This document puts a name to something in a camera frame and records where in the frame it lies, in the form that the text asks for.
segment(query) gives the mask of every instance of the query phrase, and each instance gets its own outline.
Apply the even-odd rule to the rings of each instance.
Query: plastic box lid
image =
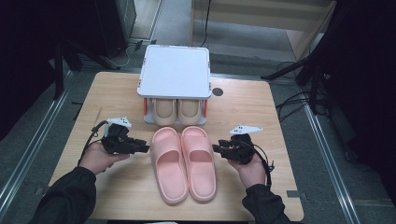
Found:
[[[149,45],[137,93],[147,98],[207,99],[211,95],[209,50]]]

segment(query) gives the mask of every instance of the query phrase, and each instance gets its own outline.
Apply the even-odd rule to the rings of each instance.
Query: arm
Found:
[[[79,166],[56,181],[41,199],[29,223],[83,223],[95,207],[96,175],[127,158],[108,154],[102,144],[90,145]]]
[[[76,167],[52,185],[29,223],[83,223],[95,207],[95,180],[93,172]]]
[[[289,218],[284,214],[285,205],[282,198],[264,185],[257,184],[248,188],[242,204],[254,216],[256,223],[290,223]]]
[[[229,161],[238,172],[247,196],[242,204],[254,216],[256,223],[283,224],[290,223],[284,214],[285,205],[282,199],[265,186],[266,174],[262,167],[262,160],[254,155],[248,164]]]

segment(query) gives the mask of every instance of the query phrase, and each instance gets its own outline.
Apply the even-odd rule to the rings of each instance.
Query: black jacket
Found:
[[[29,223],[84,223],[96,204],[95,181],[90,170],[76,167],[49,189]],[[282,199],[264,185],[248,188],[242,203],[258,224],[290,223]]]

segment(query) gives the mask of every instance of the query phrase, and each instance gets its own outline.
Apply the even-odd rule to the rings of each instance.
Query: slipper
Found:
[[[176,100],[153,99],[153,117],[157,125],[165,126],[175,123],[177,118]]]
[[[178,100],[178,121],[184,125],[196,125],[201,120],[200,100]]]
[[[166,203],[179,203],[188,193],[180,139],[169,127],[161,128],[152,137],[151,163],[161,196]]]
[[[216,174],[213,148],[206,132],[195,126],[186,128],[181,134],[181,145],[192,198],[212,200],[216,195]]]

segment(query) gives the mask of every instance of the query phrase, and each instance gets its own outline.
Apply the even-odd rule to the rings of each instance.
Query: human hand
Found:
[[[87,148],[79,166],[87,168],[95,175],[98,175],[107,167],[111,167],[114,162],[123,161],[129,157],[129,154],[108,154],[102,143],[93,143]]]
[[[256,184],[265,185],[266,173],[262,166],[262,159],[256,153],[248,164],[230,160],[228,160],[228,163],[238,172],[239,178],[241,178],[246,189]]]

